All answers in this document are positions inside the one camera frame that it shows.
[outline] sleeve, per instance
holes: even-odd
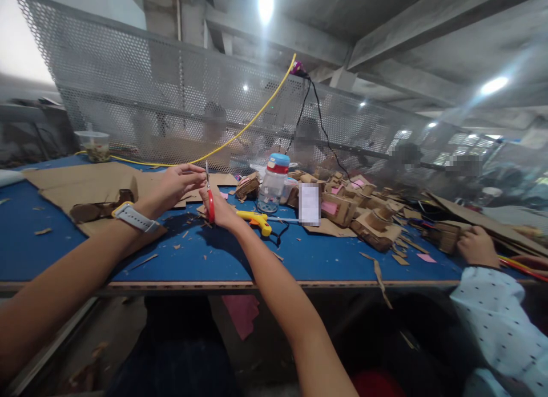
[[[508,389],[548,395],[548,339],[521,308],[523,287],[495,269],[468,267],[451,294],[462,324]]]

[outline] light fixture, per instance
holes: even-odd
[[[493,79],[487,82],[486,84],[484,84],[480,89],[480,93],[482,95],[491,95],[495,93],[496,91],[504,88],[504,86],[506,86],[507,84],[508,84],[508,78],[504,76],[500,76],[499,78]]]
[[[263,26],[268,25],[274,12],[274,0],[259,0],[259,17]]]

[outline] plastic bottle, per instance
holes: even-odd
[[[259,189],[257,207],[261,212],[274,213],[280,205],[280,197],[284,192],[285,179],[289,171],[289,158],[281,153],[270,155],[263,184]]]

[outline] plastic cup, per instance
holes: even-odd
[[[80,138],[80,143],[87,152],[92,163],[104,163],[110,160],[108,141],[110,135],[101,132],[74,132]]]

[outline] blue table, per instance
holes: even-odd
[[[85,156],[65,157],[32,167],[48,169],[80,164],[88,164]],[[0,292],[6,294],[19,290],[25,282],[83,242],[86,236],[27,181],[0,188],[0,199],[4,198],[11,199],[0,205]],[[255,206],[252,201],[241,204],[232,195],[229,195],[228,201],[242,210],[251,210]],[[162,216],[159,221],[168,228],[168,233],[123,261],[102,293],[254,289],[247,260],[228,232],[218,227],[200,227],[203,224],[201,221],[187,224],[197,214],[198,206],[188,204],[186,209],[171,210]],[[293,209],[283,209],[287,211],[278,212],[277,215],[295,216]],[[276,222],[271,224],[275,232],[285,227]],[[53,231],[41,236],[34,235],[35,231],[45,228]],[[387,286],[456,286],[464,266],[462,260],[448,258],[422,240],[418,231],[413,228],[409,230],[415,236],[415,242],[428,250],[437,263],[423,261],[410,247],[406,259],[410,265],[401,266],[392,257],[392,251],[381,254],[357,238],[311,234],[297,224],[292,224],[283,235],[279,250],[272,241],[266,241],[266,244],[284,258],[284,265],[307,289],[376,286],[373,262],[360,252],[379,261]],[[176,245],[181,245],[180,249],[176,250]],[[153,254],[158,256],[128,271]],[[523,278],[513,270],[508,273]]]

